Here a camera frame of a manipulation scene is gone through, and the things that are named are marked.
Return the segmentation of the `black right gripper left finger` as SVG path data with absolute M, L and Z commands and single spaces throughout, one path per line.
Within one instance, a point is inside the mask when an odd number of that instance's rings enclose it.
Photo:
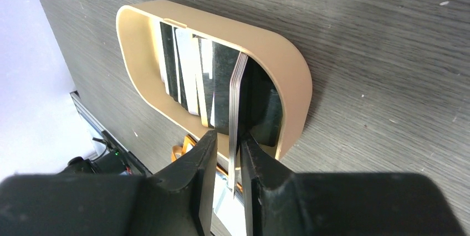
M 15 175 L 2 235 L 210 235 L 217 133 L 156 174 Z

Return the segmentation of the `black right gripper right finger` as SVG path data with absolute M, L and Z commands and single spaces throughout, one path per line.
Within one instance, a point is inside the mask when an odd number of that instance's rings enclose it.
M 248 235 L 464 235 L 438 186 L 409 172 L 296 173 L 239 137 Z

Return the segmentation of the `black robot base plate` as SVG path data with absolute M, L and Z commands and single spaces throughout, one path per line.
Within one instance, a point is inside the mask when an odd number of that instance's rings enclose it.
M 70 96 L 81 120 L 85 123 L 95 153 L 87 157 L 72 158 L 61 173 L 142 175 L 146 177 L 152 175 L 151 171 L 83 105 L 77 91 L 70 93 Z

